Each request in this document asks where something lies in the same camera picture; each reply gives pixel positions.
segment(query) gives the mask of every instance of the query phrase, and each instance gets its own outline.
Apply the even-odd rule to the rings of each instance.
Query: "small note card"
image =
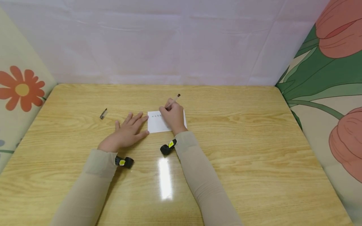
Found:
[[[171,131],[171,128],[167,125],[165,120],[163,120],[160,111],[149,111],[147,115],[148,115],[147,126],[148,126],[148,131],[150,133]],[[185,110],[184,110],[184,124],[185,127],[187,128]]]

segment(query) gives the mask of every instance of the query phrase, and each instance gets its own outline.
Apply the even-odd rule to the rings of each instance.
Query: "wall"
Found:
[[[355,225],[362,225],[362,1],[334,0],[277,87]]]
[[[0,173],[56,85],[0,8]]]
[[[57,82],[275,85],[328,0],[0,0]]]

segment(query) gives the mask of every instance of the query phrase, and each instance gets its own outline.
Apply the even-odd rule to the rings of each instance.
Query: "yellow flower center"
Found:
[[[24,97],[29,93],[29,86],[27,84],[19,84],[15,87],[15,92],[21,96]]]

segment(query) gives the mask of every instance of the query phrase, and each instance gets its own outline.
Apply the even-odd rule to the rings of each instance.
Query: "arm sleeve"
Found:
[[[242,225],[221,182],[192,132],[176,135],[176,153],[206,226]]]
[[[93,149],[79,178],[56,211],[51,226],[94,226],[117,169],[117,153]]]

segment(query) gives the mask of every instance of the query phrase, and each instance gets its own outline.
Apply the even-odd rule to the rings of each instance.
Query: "hand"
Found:
[[[115,131],[106,137],[99,145],[98,150],[104,152],[117,152],[120,148],[126,148],[139,140],[145,138],[150,132],[142,131],[138,133],[141,125],[147,121],[148,116],[142,117],[143,113],[140,112],[135,117],[133,113],[129,113],[122,125],[119,121],[115,122]]]
[[[187,131],[184,125],[184,108],[179,105],[177,102],[173,103],[170,106],[170,111],[166,110],[166,107],[173,101],[173,99],[168,99],[164,107],[160,107],[159,110],[163,116],[166,123],[171,127],[173,134],[177,134]]]

